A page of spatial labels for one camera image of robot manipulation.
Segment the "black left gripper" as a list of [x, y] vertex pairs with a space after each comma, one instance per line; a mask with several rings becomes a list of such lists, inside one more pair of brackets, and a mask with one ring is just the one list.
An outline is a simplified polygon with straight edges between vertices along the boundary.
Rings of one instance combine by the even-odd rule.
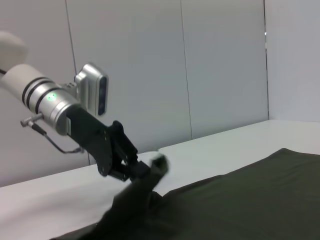
[[81, 107], [68, 110], [66, 117], [70, 123], [68, 136], [92, 155], [103, 177], [126, 182], [150, 172], [149, 166], [138, 160], [138, 150], [119, 121], [112, 123], [110, 136], [107, 126]]

